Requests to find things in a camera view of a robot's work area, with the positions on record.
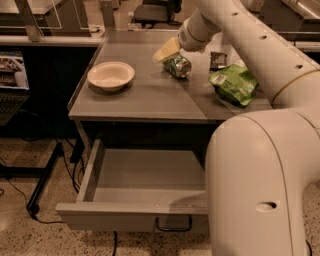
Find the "open drawer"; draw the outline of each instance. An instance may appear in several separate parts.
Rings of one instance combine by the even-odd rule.
[[[56,210],[71,229],[209,232],[204,170],[188,150],[108,149],[96,140],[76,202]]]

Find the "bowl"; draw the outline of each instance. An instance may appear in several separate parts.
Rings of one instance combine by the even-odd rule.
[[[134,69],[127,63],[109,61],[94,66],[88,73],[88,81],[105,91],[114,92],[128,84]]]

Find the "gray table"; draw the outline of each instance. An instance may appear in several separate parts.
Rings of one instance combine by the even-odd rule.
[[[134,68],[135,77],[128,88],[118,93],[94,88],[85,80],[71,107],[70,118],[197,124],[224,121],[235,114],[271,108],[259,92],[244,110],[218,100],[208,81],[210,50],[218,47],[230,51],[230,44],[223,40],[214,40],[202,54],[184,53],[193,65],[192,73],[185,80],[177,80],[162,64],[154,64],[153,54],[176,34],[176,31],[111,32],[94,65],[106,61],[126,62]],[[228,56],[229,61],[236,58],[234,53]]]
[[[93,65],[126,62],[135,69],[133,83],[116,94],[85,79],[79,84],[70,117],[92,149],[76,202],[56,209],[71,229],[209,232],[204,158],[212,132],[235,114],[270,105],[260,93],[245,110],[218,100],[208,82],[209,51],[237,58],[223,38],[205,53],[185,53],[193,64],[186,80],[153,64],[154,52],[175,34],[112,32]]]

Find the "green packet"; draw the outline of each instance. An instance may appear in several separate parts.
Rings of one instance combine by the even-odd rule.
[[[249,105],[252,93],[258,85],[242,60],[215,72],[209,77],[209,81],[222,100],[240,108]]]

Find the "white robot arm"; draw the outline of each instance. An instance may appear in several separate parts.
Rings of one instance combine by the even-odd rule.
[[[227,120],[209,143],[213,255],[307,255],[302,195],[320,180],[320,66],[240,0],[196,5],[179,30],[181,47],[198,51],[222,31],[274,107]]]

